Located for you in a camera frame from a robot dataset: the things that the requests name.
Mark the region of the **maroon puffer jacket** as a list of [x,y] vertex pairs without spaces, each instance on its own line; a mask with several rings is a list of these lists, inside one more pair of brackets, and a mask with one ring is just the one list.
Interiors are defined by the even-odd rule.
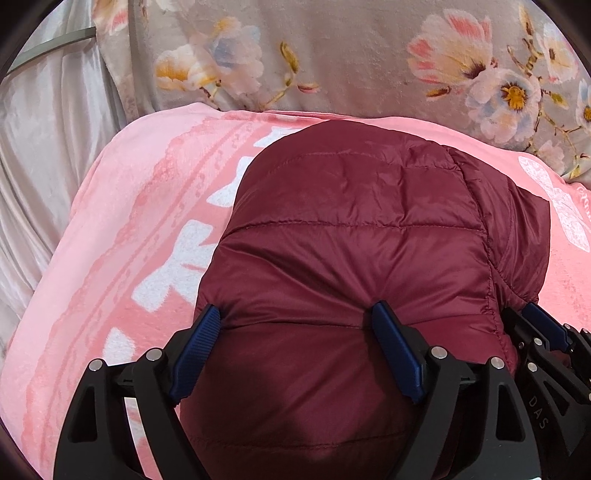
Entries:
[[370,329],[386,301],[455,357],[509,368],[500,313],[536,301],[549,203],[423,138],[328,121],[245,172],[200,281],[222,325],[182,426],[214,479],[384,479],[412,404]]

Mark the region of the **pink fleece blanket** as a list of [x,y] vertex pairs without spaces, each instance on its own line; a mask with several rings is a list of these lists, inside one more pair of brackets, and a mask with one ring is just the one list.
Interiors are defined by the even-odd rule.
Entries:
[[250,162],[324,120],[322,113],[219,113],[193,104],[133,122],[99,154],[1,374],[2,419],[41,477],[53,473],[87,364],[135,360],[191,323]]

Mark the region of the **grey floral bedsheet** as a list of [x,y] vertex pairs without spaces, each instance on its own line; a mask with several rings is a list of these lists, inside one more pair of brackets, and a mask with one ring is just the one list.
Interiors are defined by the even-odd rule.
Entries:
[[533,1],[96,1],[91,18],[129,119],[413,117],[590,181],[590,69]]

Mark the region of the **white satin curtain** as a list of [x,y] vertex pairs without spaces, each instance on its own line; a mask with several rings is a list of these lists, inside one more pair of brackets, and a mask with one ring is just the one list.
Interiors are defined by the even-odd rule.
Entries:
[[[92,26],[89,1],[61,2],[21,52]],[[1,348],[69,222],[97,155],[125,116],[95,38],[25,64],[1,83]]]

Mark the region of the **grey metal bar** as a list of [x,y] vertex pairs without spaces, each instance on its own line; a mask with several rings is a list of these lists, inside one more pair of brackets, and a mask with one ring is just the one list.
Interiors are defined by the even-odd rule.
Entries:
[[15,70],[23,67],[25,64],[34,61],[35,59],[42,57],[46,54],[49,54],[55,50],[64,48],[71,44],[82,42],[86,40],[90,40],[96,37],[96,28],[95,27],[88,27],[72,32],[68,32],[64,35],[59,37],[55,37],[51,40],[43,42],[33,48],[21,52],[19,55],[16,56],[15,60],[12,62],[10,67],[6,70],[3,76],[9,75]]

